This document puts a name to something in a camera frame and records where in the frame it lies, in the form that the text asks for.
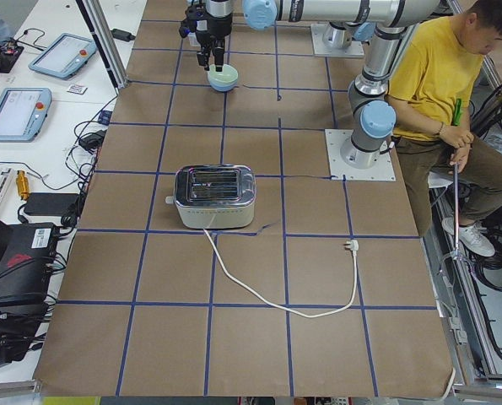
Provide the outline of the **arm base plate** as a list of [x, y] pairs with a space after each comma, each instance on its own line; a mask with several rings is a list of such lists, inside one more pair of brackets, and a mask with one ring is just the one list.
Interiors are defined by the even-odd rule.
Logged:
[[313, 52], [317, 57], [363, 58], [364, 48], [354, 38], [359, 27], [341, 22], [314, 23], [310, 26]]
[[389, 143], [374, 152], [363, 152], [352, 143], [352, 130], [326, 129], [330, 177], [346, 181], [395, 181]]

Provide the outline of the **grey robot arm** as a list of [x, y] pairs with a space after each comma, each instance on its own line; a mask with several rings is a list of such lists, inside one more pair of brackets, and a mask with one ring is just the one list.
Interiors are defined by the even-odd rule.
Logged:
[[[377, 23], [385, 29], [403, 29], [419, 23], [437, 7], [436, 1], [243, 1], [243, 17], [254, 30], [278, 21]], [[198, 64], [209, 70], [209, 58], [219, 71], [224, 64], [225, 38], [231, 34], [232, 1], [189, 1], [180, 22], [180, 37], [193, 33], [200, 44]]]
[[385, 95], [417, 26], [375, 26], [361, 73], [348, 86], [354, 128], [325, 131], [330, 177], [376, 180], [384, 175], [375, 167], [387, 159], [391, 149], [387, 140], [397, 123], [397, 113]]

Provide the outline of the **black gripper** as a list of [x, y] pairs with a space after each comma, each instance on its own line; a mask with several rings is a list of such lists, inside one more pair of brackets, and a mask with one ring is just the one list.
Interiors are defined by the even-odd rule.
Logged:
[[189, 3], [185, 18], [180, 22], [179, 34], [187, 38], [194, 33], [201, 45], [197, 52], [198, 65], [209, 70], [209, 58], [213, 47], [213, 58], [216, 72], [224, 66], [225, 38], [232, 30], [231, 3]]

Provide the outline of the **person's hand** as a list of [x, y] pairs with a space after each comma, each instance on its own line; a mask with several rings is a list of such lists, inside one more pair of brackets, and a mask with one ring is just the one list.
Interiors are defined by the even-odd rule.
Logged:
[[438, 136], [454, 149], [469, 146], [474, 139], [474, 135], [469, 130], [451, 125], [443, 125]]

